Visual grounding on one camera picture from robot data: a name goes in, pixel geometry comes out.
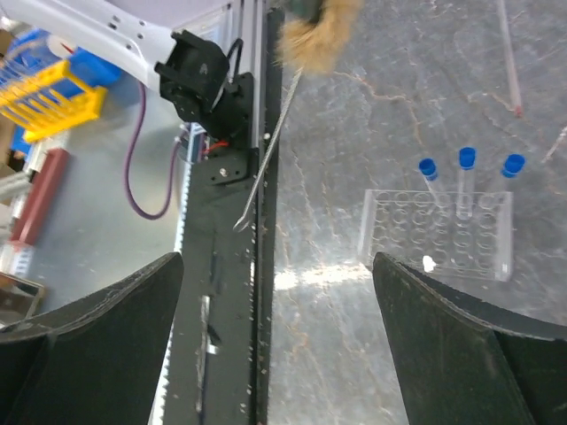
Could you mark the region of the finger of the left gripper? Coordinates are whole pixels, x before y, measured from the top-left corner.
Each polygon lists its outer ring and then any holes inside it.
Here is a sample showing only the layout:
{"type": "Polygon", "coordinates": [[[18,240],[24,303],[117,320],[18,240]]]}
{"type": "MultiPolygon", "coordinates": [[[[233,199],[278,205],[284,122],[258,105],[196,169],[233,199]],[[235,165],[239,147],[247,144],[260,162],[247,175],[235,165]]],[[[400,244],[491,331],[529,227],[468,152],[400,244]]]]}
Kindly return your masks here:
{"type": "Polygon", "coordinates": [[[291,0],[290,13],[304,21],[319,21],[323,0],[291,0]]]}

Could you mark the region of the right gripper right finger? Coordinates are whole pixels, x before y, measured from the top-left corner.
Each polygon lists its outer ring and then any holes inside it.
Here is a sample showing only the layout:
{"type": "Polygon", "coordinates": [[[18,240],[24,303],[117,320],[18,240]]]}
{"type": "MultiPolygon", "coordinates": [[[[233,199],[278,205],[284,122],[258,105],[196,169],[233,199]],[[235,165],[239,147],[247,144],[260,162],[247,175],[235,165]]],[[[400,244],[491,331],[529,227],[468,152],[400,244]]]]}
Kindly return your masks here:
{"type": "Polygon", "coordinates": [[[566,328],[379,252],[373,283],[411,424],[564,424],[566,328]]]}

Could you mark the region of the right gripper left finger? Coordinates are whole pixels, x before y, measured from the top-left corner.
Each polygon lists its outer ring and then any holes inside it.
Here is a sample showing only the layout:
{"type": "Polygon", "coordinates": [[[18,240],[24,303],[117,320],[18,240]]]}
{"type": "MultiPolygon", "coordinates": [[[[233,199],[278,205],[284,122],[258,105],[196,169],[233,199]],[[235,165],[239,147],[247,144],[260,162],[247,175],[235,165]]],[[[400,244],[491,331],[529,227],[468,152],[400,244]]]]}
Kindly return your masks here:
{"type": "Polygon", "coordinates": [[[1,332],[3,424],[146,424],[183,281],[170,252],[1,332]]]}

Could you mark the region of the test tube blue cap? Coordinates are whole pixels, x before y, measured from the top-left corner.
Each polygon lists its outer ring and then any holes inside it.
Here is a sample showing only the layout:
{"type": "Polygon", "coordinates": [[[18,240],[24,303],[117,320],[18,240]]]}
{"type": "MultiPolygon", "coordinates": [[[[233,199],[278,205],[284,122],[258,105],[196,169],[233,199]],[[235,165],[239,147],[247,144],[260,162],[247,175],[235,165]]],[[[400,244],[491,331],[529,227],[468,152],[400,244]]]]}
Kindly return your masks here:
{"type": "Polygon", "coordinates": [[[446,209],[448,201],[446,197],[446,190],[439,178],[438,168],[432,158],[423,158],[418,164],[418,168],[422,177],[431,193],[435,205],[438,208],[446,209]]]}
{"type": "Polygon", "coordinates": [[[508,191],[510,182],[519,175],[524,168],[524,164],[524,155],[519,153],[508,155],[486,190],[486,193],[491,195],[490,205],[497,205],[501,202],[504,193],[508,191]]]}
{"type": "Polygon", "coordinates": [[[463,147],[459,151],[459,175],[457,185],[456,214],[460,220],[472,216],[475,189],[475,164],[477,151],[473,147],[463,147]]]}

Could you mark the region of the glass pipette rod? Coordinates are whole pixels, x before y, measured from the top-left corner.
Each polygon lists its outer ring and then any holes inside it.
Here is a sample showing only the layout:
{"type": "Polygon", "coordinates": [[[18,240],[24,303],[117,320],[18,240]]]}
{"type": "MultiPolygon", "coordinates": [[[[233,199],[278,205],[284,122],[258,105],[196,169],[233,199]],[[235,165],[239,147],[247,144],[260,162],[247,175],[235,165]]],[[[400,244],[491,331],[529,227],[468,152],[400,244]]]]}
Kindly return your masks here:
{"type": "Polygon", "coordinates": [[[510,100],[512,103],[512,109],[514,114],[518,118],[521,118],[524,114],[524,110],[523,110],[522,98],[519,88],[519,81],[517,78],[516,62],[511,43],[511,36],[509,32],[509,21],[506,11],[506,5],[504,0],[498,0],[496,3],[497,3],[498,17],[500,21],[501,37],[503,41],[504,58],[505,58],[506,72],[509,83],[510,100]]]}

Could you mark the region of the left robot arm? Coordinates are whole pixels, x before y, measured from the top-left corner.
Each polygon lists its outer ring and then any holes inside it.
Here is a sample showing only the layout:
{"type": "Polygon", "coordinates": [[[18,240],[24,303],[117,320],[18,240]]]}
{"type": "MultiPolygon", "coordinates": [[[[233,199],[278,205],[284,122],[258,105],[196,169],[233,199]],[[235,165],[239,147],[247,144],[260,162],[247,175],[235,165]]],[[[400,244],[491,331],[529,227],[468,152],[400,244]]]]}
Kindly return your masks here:
{"type": "Polygon", "coordinates": [[[77,46],[72,57],[37,68],[7,64],[1,111],[35,142],[95,119],[105,81],[88,71],[94,55],[170,102],[231,149],[260,134],[263,1],[4,1],[4,18],[77,46]]]}

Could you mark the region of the clear test tube rack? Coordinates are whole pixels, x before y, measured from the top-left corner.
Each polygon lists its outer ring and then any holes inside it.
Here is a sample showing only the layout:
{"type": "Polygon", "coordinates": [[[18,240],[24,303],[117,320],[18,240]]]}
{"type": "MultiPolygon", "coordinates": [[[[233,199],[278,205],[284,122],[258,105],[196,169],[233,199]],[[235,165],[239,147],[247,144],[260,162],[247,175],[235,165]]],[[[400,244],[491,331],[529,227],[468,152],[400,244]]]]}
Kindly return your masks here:
{"type": "Polygon", "coordinates": [[[368,189],[358,257],[383,252],[435,276],[505,282],[513,271],[513,194],[368,189]]]}

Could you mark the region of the dark red bar outside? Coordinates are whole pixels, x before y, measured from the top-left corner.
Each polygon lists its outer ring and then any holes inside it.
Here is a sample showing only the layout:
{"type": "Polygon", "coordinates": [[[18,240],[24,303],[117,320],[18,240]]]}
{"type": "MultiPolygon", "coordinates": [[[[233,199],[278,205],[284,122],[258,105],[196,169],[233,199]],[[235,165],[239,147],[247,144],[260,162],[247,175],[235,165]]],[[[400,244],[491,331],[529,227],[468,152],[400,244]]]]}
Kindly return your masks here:
{"type": "Polygon", "coordinates": [[[22,214],[13,227],[9,238],[11,243],[29,246],[35,244],[58,191],[69,157],[70,154],[63,148],[47,152],[40,172],[36,173],[32,180],[22,214]]]}

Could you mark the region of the yellow blue rack outside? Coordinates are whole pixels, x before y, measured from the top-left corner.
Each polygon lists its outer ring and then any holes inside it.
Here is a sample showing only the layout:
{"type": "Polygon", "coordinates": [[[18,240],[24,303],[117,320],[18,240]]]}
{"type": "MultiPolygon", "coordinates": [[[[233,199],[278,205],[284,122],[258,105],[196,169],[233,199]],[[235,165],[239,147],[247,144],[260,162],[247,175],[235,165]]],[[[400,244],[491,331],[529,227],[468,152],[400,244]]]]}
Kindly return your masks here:
{"type": "Polygon", "coordinates": [[[100,117],[116,65],[42,29],[15,38],[1,63],[1,114],[32,144],[100,117]]]}

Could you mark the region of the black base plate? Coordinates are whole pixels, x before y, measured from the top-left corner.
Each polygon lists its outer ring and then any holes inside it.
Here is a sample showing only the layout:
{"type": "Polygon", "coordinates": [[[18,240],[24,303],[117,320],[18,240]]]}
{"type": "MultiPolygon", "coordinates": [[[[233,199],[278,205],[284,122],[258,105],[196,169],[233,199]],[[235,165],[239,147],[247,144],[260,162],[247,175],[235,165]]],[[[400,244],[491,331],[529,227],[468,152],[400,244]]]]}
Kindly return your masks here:
{"type": "Polygon", "coordinates": [[[191,131],[175,247],[184,273],[154,424],[264,424],[268,420],[271,313],[284,22],[264,1],[238,1],[223,21],[235,42],[233,133],[191,131]]]}

